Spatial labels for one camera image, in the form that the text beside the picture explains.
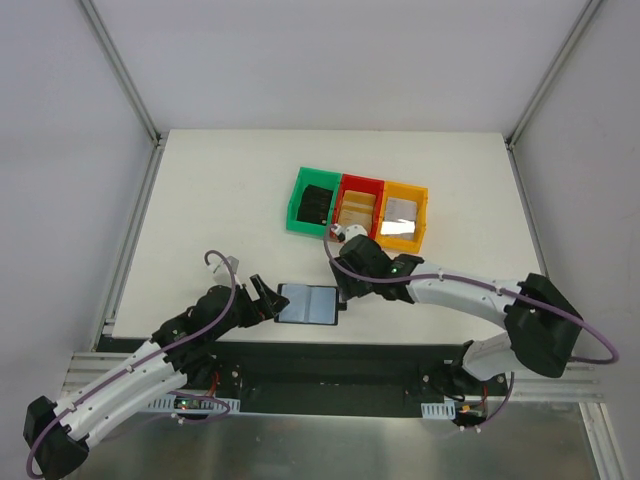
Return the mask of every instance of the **white object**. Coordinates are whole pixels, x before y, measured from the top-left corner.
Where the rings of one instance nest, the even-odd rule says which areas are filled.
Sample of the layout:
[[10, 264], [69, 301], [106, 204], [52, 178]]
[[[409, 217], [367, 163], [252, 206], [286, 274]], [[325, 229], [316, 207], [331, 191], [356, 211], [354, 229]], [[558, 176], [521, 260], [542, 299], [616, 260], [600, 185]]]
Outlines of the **white object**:
[[387, 198], [380, 235], [413, 240], [418, 204], [402, 198]]
[[[409, 283], [407, 291], [416, 303], [430, 303], [453, 308], [488, 320], [504, 330], [505, 307], [512, 305], [515, 300], [498, 293], [498, 290], [507, 288], [516, 292], [520, 291], [518, 280], [483, 278], [445, 269], [430, 262], [418, 265], [411, 272], [412, 275], [425, 273], [437, 273], [439, 279], [414, 280]], [[467, 283], [447, 280], [444, 278], [445, 275], [458, 275], [492, 284], [495, 285], [496, 292]], [[487, 340], [474, 341], [464, 355], [463, 368], [475, 378], [483, 381], [505, 371], [527, 370], [511, 350], [511, 340], [505, 331]]]
[[344, 243], [346, 243], [358, 235], [367, 235], [367, 229], [362, 225], [349, 225], [342, 229], [342, 233], [344, 233]]
[[456, 418], [456, 404], [446, 398], [444, 403], [423, 403], [420, 405], [422, 418], [429, 420], [453, 420]]
[[[538, 271], [498, 134], [174, 130], [113, 335], [147, 338], [192, 305], [212, 285], [202, 260], [211, 248], [238, 258], [241, 278], [259, 273], [271, 288], [335, 285], [320, 239], [284, 228], [303, 164], [428, 187], [422, 252], [434, 262], [498, 278]], [[331, 243], [334, 254], [340, 247]], [[264, 322], [221, 340], [460, 344], [501, 332], [454, 310], [370, 296], [340, 312], [336, 327]]]
[[[87, 434], [92, 433], [95, 436], [89, 445], [89, 447], [92, 447], [99, 443], [119, 423], [129, 418], [145, 405], [148, 405], [158, 396], [169, 390], [184, 386], [187, 383], [187, 376], [180, 372], [175, 372], [173, 365], [164, 361], [166, 357], [164, 353], [145, 362], [138, 368], [129, 368], [131, 364], [157, 352], [159, 349], [160, 347], [155, 343], [144, 342], [135, 353], [120, 365], [79, 391], [58, 400], [54, 409], [55, 415], [59, 415], [66, 408], [70, 408], [73, 411], [61, 421], [62, 425], [66, 425], [71, 429], [69, 436], [74, 440], [80, 440]], [[73, 408], [75, 402], [84, 394], [123, 369], [128, 371], [123, 377], [90, 397], [84, 403], [75, 405], [75, 409]]]

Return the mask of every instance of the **plastic storage bin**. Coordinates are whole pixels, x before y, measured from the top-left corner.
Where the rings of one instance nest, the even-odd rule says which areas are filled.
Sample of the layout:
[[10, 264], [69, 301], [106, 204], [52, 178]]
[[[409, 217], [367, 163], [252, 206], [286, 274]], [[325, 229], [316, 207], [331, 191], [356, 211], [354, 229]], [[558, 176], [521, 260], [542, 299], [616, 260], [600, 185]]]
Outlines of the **plastic storage bin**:
[[[387, 210], [389, 198], [398, 198], [401, 200], [411, 200], [416, 203], [416, 222], [415, 231], [412, 240], [404, 238], [382, 235], [381, 230]], [[416, 187], [413, 185], [405, 185], [403, 183], [385, 182], [384, 194], [382, 196], [382, 208], [378, 219], [378, 228], [376, 230], [376, 242], [382, 248], [398, 250], [407, 253], [419, 253], [422, 247], [422, 239], [427, 229], [427, 202], [429, 191], [424, 187]]]
[[378, 221], [380, 219], [380, 209], [382, 207], [382, 200], [384, 195], [384, 181], [374, 178], [357, 177], [355, 175], [348, 175], [346, 173], [342, 175], [342, 180], [340, 181], [340, 189], [338, 190], [338, 195], [336, 197], [335, 209], [333, 210], [332, 223], [338, 222], [340, 211], [342, 209], [344, 193], [349, 190], [368, 193], [376, 197], [372, 212], [371, 231], [369, 232], [369, 237], [375, 239], [376, 232], [378, 231]]
[[331, 190], [333, 195], [327, 211], [327, 223], [333, 218], [333, 209], [336, 203], [336, 194], [340, 187], [341, 173], [327, 172], [325, 170], [316, 170], [314, 168], [300, 167], [298, 179], [293, 188], [291, 199], [289, 200], [289, 208], [287, 209], [287, 230], [294, 232], [306, 233], [322, 237], [327, 228], [326, 224], [316, 224], [302, 222], [298, 220], [298, 210], [305, 189], [309, 185]]

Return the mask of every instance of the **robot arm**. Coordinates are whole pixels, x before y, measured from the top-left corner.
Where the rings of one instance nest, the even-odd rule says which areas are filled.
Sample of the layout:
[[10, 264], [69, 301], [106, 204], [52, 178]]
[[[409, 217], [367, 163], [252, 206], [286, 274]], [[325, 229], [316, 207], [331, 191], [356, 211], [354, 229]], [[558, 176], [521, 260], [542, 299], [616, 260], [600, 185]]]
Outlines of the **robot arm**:
[[[430, 384], [437, 382], [442, 391], [477, 390], [479, 384], [505, 371], [528, 369], [560, 377], [580, 331], [594, 332], [543, 276], [530, 274], [517, 282], [461, 275], [412, 255], [391, 259], [359, 226], [338, 227], [334, 233], [345, 242], [339, 256], [331, 256], [326, 242], [325, 250], [343, 300], [376, 293], [387, 300], [453, 308], [505, 329], [488, 340], [465, 343], [459, 358], [435, 372]], [[232, 270], [226, 259], [224, 263]], [[217, 368], [210, 355], [212, 342], [232, 328], [274, 318], [289, 303], [259, 276], [251, 281], [258, 300], [250, 298], [244, 285], [236, 285], [232, 275], [230, 286], [211, 288], [196, 305], [166, 321], [137, 352], [92, 384], [57, 403], [44, 396], [32, 402], [24, 428], [31, 447], [28, 472], [35, 459], [47, 480], [68, 475], [113, 428], [155, 398], [211, 379]], [[612, 358], [597, 362], [614, 363], [617, 352], [608, 342], [605, 345]]]
[[450, 386], [524, 369], [551, 378], [562, 376], [581, 327], [522, 301], [523, 297], [541, 301], [579, 318], [546, 277], [530, 274], [519, 282], [462, 274], [413, 255], [391, 259], [359, 226], [335, 226], [334, 233], [345, 242], [331, 260], [345, 300], [373, 292], [387, 300], [453, 308], [505, 329], [493, 338], [464, 345], [463, 357], [443, 374]]
[[[162, 324], [116, 368], [56, 403], [44, 396], [33, 401], [24, 437], [44, 478], [58, 480], [73, 472], [109, 432], [159, 396], [211, 379], [217, 368], [209, 354], [211, 342], [232, 328], [271, 319], [288, 305], [258, 275], [251, 282], [258, 300], [253, 301], [245, 286], [236, 282], [212, 287], [193, 307]], [[235, 295], [227, 309], [232, 288]], [[212, 328], [196, 335], [212, 323]], [[180, 343], [188, 337], [193, 338]]]

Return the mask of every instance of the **aluminum frame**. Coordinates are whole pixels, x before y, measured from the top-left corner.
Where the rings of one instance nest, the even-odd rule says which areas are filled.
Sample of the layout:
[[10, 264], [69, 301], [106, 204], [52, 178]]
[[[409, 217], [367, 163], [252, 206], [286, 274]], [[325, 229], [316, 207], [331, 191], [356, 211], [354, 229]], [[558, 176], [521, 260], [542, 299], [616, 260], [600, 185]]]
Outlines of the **aluminum frame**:
[[[586, 2], [583, 10], [576, 19], [576, 22], [516, 123], [513, 133], [508, 136], [505, 142], [510, 153], [514, 177], [534, 240], [538, 261], [544, 273], [547, 272], [546, 263], [540, 248], [535, 220], [522, 179], [518, 172], [517, 161], [513, 156], [513, 149], [522, 137], [523, 132], [526, 130], [538, 107], [546, 98], [547, 93], [561, 73], [562, 68], [575, 52], [580, 40], [601, 10], [605, 1], [606, 0], [588, 0]], [[113, 279], [101, 303], [97, 322], [99, 327], [97, 328], [94, 338], [95, 349], [100, 336], [103, 334], [109, 335], [113, 329], [113, 319], [122, 296], [131, 260], [142, 228], [151, 191], [162, 158], [166, 136], [163, 137], [155, 126], [124, 61], [108, 33], [107, 26], [100, 17], [93, 1], [76, 0], [76, 3], [94, 33], [96, 41], [122, 88], [123, 94], [133, 107], [136, 116], [154, 145], [153, 153], [149, 159], [147, 170], [141, 182], [138, 197], [130, 216], [129, 227], [114, 267]], [[64, 392], [75, 390], [79, 388], [80, 385], [90, 382], [101, 373], [112, 368], [114, 364], [119, 363], [125, 356], [126, 354], [98, 352], [74, 354], [63, 385], [63, 394]], [[531, 402], [578, 402], [600, 477], [602, 479], [628, 478], [621, 460], [615, 435], [611, 428], [606, 404], [603, 403], [604, 394], [600, 388], [601, 384], [597, 378], [597, 371], [593, 367], [572, 366], [567, 369], [565, 376], [558, 380], [538, 377], [533, 373], [530, 375], [520, 375], [516, 381], [513, 400]]]

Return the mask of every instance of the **black object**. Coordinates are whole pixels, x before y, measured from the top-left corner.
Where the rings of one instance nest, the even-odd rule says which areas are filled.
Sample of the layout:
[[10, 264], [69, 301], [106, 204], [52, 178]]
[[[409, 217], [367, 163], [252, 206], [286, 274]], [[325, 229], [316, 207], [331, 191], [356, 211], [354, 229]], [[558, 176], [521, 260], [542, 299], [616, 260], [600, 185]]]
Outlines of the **black object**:
[[[42, 396], [29, 404], [24, 422], [23, 437], [29, 448], [33, 447], [42, 431], [55, 420], [56, 404]], [[56, 422], [35, 452], [35, 459], [46, 480], [59, 480], [80, 467], [89, 455], [89, 447], [83, 440], [72, 439]]]
[[326, 225], [329, 219], [332, 198], [333, 190], [308, 185], [302, 192], [296, 220], [316, 225]]
[[[242, 367], [241, 388], [234, 397], [242, 412], [419, 418], [422, 403], [443, 400], [431, 380], [424, 379], [461, 350], [443, 345], [216, 342], [211, 351], [227, 365], [221, 375]], [[496, 379], [486, 384], [490, 395], [506, 393], [506, 385]], [[463, 394], [482, 396], [483, 385], [465, 387]]]
[[473, 413], [456, 412], [456, 418], [452, 420], [453, 423], [459, 427], [475, 427], [476, 425], [482, 425], [487, 420], [485, 415], [474, 415]]
[[[345, 243], [340, 249], [340, 255], [335, 260], [340, 266], [352, 272], [373, 278], [394, 278], [411, 275], [417, 265], [424, 263], [424, 259], [404, 253], [391, 260], [382, 250], [382, 247], [366, 235], [358, 235]], [[342, 273], [331, 262], [329, 262], [329, 265], [344, 300], [363, 297], [374, 292], [386, 300], [402, 300], [403, 302], [414, 303], [407, 291], [409, 282], [370, 283]]]
[[[521, 295], [582, 318], [548, 278], [530, 273], [518, 285]], [[546, 310], [533, 309], [521, 300], [505, 310], [504, 325], [520, 363], [539, 375], [561, 377], [582, 328]]]
[[470, 375], [463, 368], [464, 356], [473, 341], [464, 343], [453, 362], [440, 365], [430, 375], [429, 384], [434, 390], [452, 400], [464, 402], [466, 392], [482, 389], [484, 382]]
[[[236, 298], [229, 312], [210, 331], [184, 345], [169, 350], [165, 361], [174, 369], [187, 375], [189, 384], [211, 384], [212, 376], [221, 371], [218, 391], [221, 395], [237, 396], [240, 393], [240, 365], [225, 360], [215, 361], [211, 356], [211, 345], [231, 328], [250, 327], [274, 318], [289, 300], [271, 290], [259, 275], [251, 277], [258, 292], [258, 300], [251, 300], [244, 285], [236, 286]], [[161, 347], [191, 335], [212, 322], [224, 309], [231, 288], [218, 285], [209, 289], [197, 303], [180, 315], [167, 320], [151, 336], [151, 341]], [[27, 408], [23, 436], [29, 447], [42, 431], [55, 420], [56, 404], [46, 397], [33, 401]], [[36, 450], [35, 459], [46, 480], [58, 480], [77, 469], [87, 458], [89, 448], [86, 439], [73, 440], [67, 431], [56, 423], [44, 437]]]
[[[251, 300], [244, 285], [236, 286], [233, 306], [222, 320], [203, 335], [167, 352], [166, 361], [170, 362], [176, 371], [180, 370], [187, 375], [190, 383], [198, 381], [203, 370], [207, 375], [212, 371], [213, 365], [209, 351], [215, 340], [232, 328], [247, 328], [264, 320], [270, 320], [289, 304], [288, 299], [271, 290], [259, 275], [253, 275], [250, 279], [258, 292], [258, 300]], [[206, 295], [200, 297], [195, 306], [164, 322], [151, 335], [151, 341], [164, 348], [185, 336], [196, 333], [224, 310], [230, 295], [231, 288], [224, 285], [210, 288]]]

